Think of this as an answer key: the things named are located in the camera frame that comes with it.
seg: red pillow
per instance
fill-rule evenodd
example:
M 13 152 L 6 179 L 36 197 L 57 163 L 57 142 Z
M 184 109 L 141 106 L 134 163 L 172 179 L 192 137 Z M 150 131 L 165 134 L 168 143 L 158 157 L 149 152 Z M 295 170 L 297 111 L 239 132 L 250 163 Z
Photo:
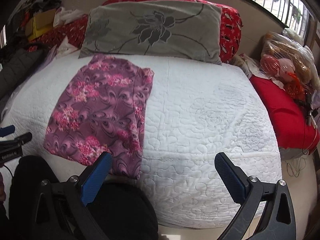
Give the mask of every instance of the red pillow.
M 142 2 L 151 0 L 107 0 L 103 5 L 116 2 Z M 224 63 L 228 63 L 229 60 L 236 54 L 239 49 L 241 40 L 241 28 L 242 20 L 238 11 L 232 7 L 211 3 L 205 0 L 183 0 L 191 2 L 201 2 L 207 4 L 213 4 L 222 8 L 221 14 L 221 26 L 220 26 L 220 58 Z
M 250 82 L 269 113 L 279 147 L 315 149 L 319 133 L 306 124 L 302 110 L 293 99 L 269 79 L 252 76 Z

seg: floor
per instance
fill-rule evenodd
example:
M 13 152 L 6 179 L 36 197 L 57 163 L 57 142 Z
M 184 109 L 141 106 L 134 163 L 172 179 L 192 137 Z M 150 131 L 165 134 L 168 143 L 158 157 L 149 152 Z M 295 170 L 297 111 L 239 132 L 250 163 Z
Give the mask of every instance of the floor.
M 293 202 L 296 219 L 297 240 L 302 240 L 307 227 L 308 215 L 316 205 L 316 173 L 313 165 L 313 156 L 303 156 L 300 166 L 304 167 L 299 176 L 292 177 L 290 168 L 287 171 L 287 163 L 282 162 L 282 176 L 287 182 Z M 243 239 L 251 236 L 259 222 L 254 219 Z M 159 226 L 159 240 L 215 240 L 225 228 L 213 229 L 175 229 Z

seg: metal screw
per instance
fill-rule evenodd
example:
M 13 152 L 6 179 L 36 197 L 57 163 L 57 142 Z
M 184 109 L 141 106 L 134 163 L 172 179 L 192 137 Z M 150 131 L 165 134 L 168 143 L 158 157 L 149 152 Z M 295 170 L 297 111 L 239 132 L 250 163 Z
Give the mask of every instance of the metal screw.
M 258 178 L 256 176 L 250 176 L 249 180 L 252 181 L 252 182 L 257 182 Z
M 281 186 L 285 186 L 285 185 L 286 185 L 286 182 L 285 182 L 283 179 L 281 179 L 281 180 L 279 180 L 279 184 L 280 184 Z
M 78 176 L 71 176 L 69 181 L 70 182 L 77 182 L 78 181 Z
M 44 179 L 43 181 L 41 181 L 41 186 L 45 186 L 49 183 L 49 181 L 47 179 Z

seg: cable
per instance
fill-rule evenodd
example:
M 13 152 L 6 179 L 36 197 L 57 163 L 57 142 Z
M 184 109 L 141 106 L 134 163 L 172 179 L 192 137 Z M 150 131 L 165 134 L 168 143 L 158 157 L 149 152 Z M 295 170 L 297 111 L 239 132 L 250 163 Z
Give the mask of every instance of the cable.
M 7 166 L 5 166 L 5 165 L 3 165 L 9 172 L 10 172 L 10 175 L 11 175 L 11 177 L 13 178 L 13 175 L 12 175 L 12 172 L 10 171 L 10 169 L 7 167 Z
M 302 151 L 301 151 L 301 153 L 303 155 L 307 155 L 308 154 L 309 148 L 313 145 L 313 143 L 314 143 L 314 141 L 315 141 L 315 139 L 317 137 L 317 133 L 318 133 L 317 124 L 318 124 L 319 120 L 320 120 L 320 116 L 318 117 L 318 120 L 317 120 L 316 125 L 315 125 L 315 136 L 313 138 L 312 143 L 306 148 L 306 150 L 307 150 L 306 153 L 304 153 L 304 150 L 303 150 L 304 142 L 305 142 L 305 138 L 306 138 L 306 126 L 305 126 L 305 124 L 303 126 L 304 127 L 304 137 L 303 137 Z M 303 156 L 301 156 L 299 158 L 293 159 L 293 157 L 291 157 L 290 160 L 286 161 L 287 173 L 289 174 L 290 177 L 296 177 L 297 178 L 300 175 L 300 171 L 302 171 L 307 165 L 307 162 L 306 162 L 307 158 L 308 157 L 303 158 Z

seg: red cloth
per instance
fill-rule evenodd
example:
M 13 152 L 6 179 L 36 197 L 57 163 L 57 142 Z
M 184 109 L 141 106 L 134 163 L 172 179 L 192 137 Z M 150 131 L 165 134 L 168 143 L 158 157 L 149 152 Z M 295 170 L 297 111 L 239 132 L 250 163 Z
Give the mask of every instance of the red cloth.
M 152 0 L 107 0 L 102 5 L 117 2 L 142 2 Z M 222 8 L 221 26 L 220 26 L 220 58 L 224 63 L 228 63 L 239 49 L 241 40 L 242 20 L 238 11 L 232 7 L 211 3 L 205 0 L 183 0 L 191 2 L 200 2 L 213 4 Z
M 320 139 L 319 132 L 306 124 L 293 99 L 269 79 L 252 76 L 250 82 L 269 113 L 278 146 L 313 151 Z
M 84 33 L 87 28 L 87 22 L 88 15 L 85 15 L 74 22 L 58 26 L 31 42 L 41 42 L 46 44 L 49 48 L 52 48 L 54 45 L 60 46 L 65 36 L 67 36 L 68 42 L 71 45 L 81 49 L 84 41 Z

